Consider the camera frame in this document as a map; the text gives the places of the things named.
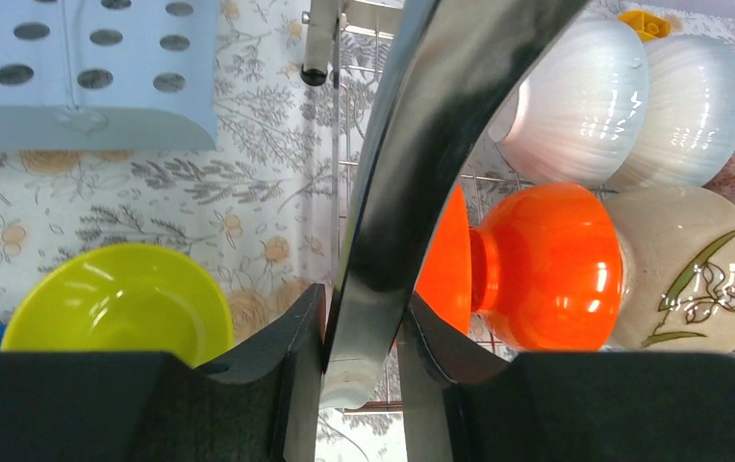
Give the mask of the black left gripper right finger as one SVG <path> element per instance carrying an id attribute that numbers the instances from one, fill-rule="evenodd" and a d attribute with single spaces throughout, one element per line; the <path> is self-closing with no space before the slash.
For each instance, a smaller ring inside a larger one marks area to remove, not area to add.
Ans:
<path id="1" fill-rule="evenodd" d="M 412 461 L 735 461 L 735 358 L 523 352 L 505 361 L 422 300 L 397 342 Z"/>

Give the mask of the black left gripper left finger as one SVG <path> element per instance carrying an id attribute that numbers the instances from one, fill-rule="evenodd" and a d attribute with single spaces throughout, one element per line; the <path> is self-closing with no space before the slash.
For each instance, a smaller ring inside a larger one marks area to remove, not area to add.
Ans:
<path id="1" fill-rule="evenodd" d="M 198 368 L 169 353 L 0 353 L 0 461 L 311 461 L 326 291 Z"/>

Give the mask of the orange bowl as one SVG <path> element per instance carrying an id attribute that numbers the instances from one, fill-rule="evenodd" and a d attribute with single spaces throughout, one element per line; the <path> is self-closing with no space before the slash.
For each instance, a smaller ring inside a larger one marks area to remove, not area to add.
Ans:
<path id="1" fill-rule="evenodd" d="M 529 187 L 469 229 L 471 309 L 518 350 L 598 350 L 621 305 L 623 264 L 599 199 L 573 183 Z"/>
<path id="2" fill-rule="evenodd" d="M 435 314 L 467 334 L 471 318 L 469 218 L 457 185 L 442 212 L 418 277 L 416 292 Z"/>

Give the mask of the orange bowl front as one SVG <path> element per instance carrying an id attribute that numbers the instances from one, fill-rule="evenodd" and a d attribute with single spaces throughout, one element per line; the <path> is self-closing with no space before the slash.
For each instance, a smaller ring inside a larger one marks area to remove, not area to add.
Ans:
<path id="1" fill-rule="evenodd" d="M 469 229 L 471 309 L 518 350 L 598 350 L 621 305 L 623 264 L 599 199 L 573 183 L 529 187 Z"/>

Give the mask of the yellow-green plastic bowl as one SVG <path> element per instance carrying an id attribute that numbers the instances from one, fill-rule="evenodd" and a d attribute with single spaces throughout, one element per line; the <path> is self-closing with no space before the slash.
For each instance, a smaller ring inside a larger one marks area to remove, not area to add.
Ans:
<path id="1" fill-rule="evenodd" d="M 52 270 L 7 324 L 4 352 L 163 351 L 196 368 L 230 350 L 232 315 L 214 278 L 165 246 L 123 243 Z"/>

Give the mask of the stainless steel dish rack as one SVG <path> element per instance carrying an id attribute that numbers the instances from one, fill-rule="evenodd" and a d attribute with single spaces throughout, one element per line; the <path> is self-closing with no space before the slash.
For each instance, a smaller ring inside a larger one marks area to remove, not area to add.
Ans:
<path id="1" fill-rule="evenodd" d="M 407 1 L 363 141 L 320 404 L 366 404 L 475 143 L 582 1 Z"/>

